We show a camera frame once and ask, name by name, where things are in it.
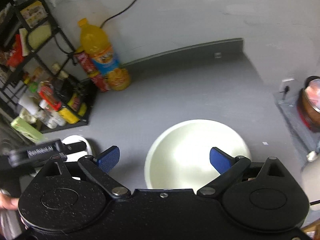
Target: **wall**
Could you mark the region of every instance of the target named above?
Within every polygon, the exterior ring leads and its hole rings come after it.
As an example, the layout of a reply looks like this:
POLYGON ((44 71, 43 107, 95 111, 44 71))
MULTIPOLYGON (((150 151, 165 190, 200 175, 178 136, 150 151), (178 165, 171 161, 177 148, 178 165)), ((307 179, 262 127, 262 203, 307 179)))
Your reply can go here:
MULTIPOLYGON (((52 13, 75 46, 77 21, 101 22, 132 0, 56 0, 52 13)), ((105 27, 122 62, 189 45, 242 37, 263 81, 317 73, 319 0, 138 0, 105 27)))

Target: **brown pot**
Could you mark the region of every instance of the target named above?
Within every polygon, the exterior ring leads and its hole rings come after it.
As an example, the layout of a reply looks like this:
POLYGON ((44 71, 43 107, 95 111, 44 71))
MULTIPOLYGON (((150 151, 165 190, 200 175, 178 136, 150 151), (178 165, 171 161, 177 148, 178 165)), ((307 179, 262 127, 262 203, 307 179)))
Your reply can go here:
POLYGON ((304 83, 304 88, 302 89, 300 93, 300 100, 302 103, 302 110, 303 114, 307 115, 309 117, 309 120, 312 122, 312 124, 319 128, 320 127, 320 109, 318 109, 316 106, 314 106, 308 99, 308 96, 305 92, 305 89, 308 87, 310 81, 320 78, 318 76, 310 76, 306 79, 304 83))

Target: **light green package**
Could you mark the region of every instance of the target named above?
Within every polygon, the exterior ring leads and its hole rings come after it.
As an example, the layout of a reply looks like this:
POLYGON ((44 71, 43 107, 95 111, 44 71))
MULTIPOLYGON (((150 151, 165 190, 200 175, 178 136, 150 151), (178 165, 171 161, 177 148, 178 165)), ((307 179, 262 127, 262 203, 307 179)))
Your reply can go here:
POLYGON ((26 121, 17 117, 11 122, 11 127, 20 132, 23 136, 28 138, 30 141, 38 142, 42 140, 43 134, 40 133, 38 130, 33 128, 30 124, 26 121))

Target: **orange juice bottle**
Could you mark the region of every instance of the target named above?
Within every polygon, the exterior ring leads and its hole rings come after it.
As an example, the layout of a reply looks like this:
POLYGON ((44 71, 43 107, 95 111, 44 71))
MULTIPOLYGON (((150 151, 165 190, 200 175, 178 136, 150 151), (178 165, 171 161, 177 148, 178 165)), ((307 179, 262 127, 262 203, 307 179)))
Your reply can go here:
POLYGON ((106 33, 86 18, 78 21, 81 28, 80 42, 113 90, 124 90, 130 85, 131 78, 125 68, 119 68, 119 59, 114 52, 106 33))

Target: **blue gripper pad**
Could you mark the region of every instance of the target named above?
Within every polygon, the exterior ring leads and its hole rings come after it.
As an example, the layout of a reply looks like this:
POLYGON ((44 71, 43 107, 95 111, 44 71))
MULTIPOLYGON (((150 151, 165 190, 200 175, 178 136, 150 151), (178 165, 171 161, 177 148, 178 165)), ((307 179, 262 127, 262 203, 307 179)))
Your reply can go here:
POLYGON ((210 163, 220 173, 226 172, 234 163, 234 158, 217 147, 210 150, 210 163))
POLYGON ((111 146, 99 156, 96 157, 96 164, 105 173, 109 173, 114 166, 119 162, 120 149, 118 146, 111 146))

